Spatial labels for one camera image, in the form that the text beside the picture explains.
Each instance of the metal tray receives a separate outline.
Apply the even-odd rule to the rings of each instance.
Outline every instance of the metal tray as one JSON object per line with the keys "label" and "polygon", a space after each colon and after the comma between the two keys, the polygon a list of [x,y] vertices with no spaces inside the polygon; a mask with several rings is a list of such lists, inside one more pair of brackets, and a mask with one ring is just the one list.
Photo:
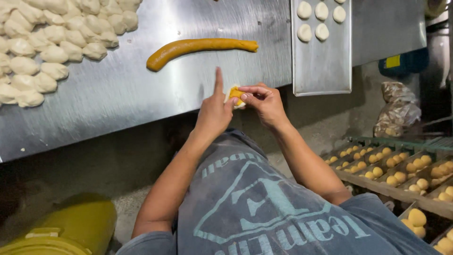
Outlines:
{"label": "metal tray", "polygon": [[[320,21],[314,14],[319,0],[305,0],[312,7],[312,14],[307,20],[297,16],[297,7],[302,0],[291,0],[291,39],[293,93],[295,96],[350,93],[352,90],[351,61],[351,2],[343,4],[336,1],[324,1],[329,9],[329,16]],[[346,12],[346,19],[339,24],[333,20],[333,10],[341,6]],[[329,29],[329,37],[321,42],[314,34],[316,27],[324,23]],[[311,27],[312,39],[304,43],[297,37],[297,29],[302,24]]]}

